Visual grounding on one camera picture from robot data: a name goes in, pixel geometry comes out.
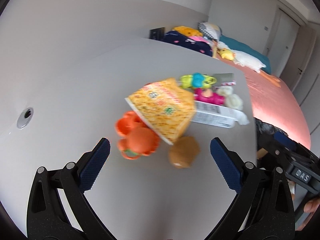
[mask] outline orange plastic toy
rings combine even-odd
[[[134,111],[126,112],[116,122],[115,128],[118,135],[124,137],[118,141],[117,147],[128,160],[138,159],[142,155],[149,156],[159,146],[159,136]]]

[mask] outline gray table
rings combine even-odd
[[[170,165],[169,145],[136,161],[116,149],[114,123],[130,107],[124,98],[149,82],[184,74],[235,74],[235,92],[244,101],[250,124],[226,129],[191,123],[186,134],[196,138],[201,153],[190,169]],[[106,137],[111,154],[92,190],[85,193],[100,219],[119,240],[204,239],[227,210],[230,190],[209,151],[212,138],[255,162],[255,125],[243,73],[223,62],[171,44],[137,39],[52,80],[29,102],[31,122],[15,124],[0,138],[1,201],[25,233],[26,209],[36,169],[60,169],[77,161]],[[70,217],[77,226],[74,217]]]

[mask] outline orange pink bedspread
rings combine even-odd
[[[282,80],[281,87],[278,88],[255,71],[222,59],[219,55],[217,57],[244,73],[254,117],[282,129],[289,138],[310,149],[310,132],[306,119],[293,94]]]

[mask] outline black electrical outlet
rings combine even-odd
[[[160,41],[164,37],[164,27],[150,30],[149,39]]]

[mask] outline pink toy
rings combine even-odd
[[[224,104],[224,96],[219,96],[217,93],[213,93],[210,88],[202,89],[196,88],[194,91],[196,101],[201,101],[209,104],[215,104],[222,106]]]

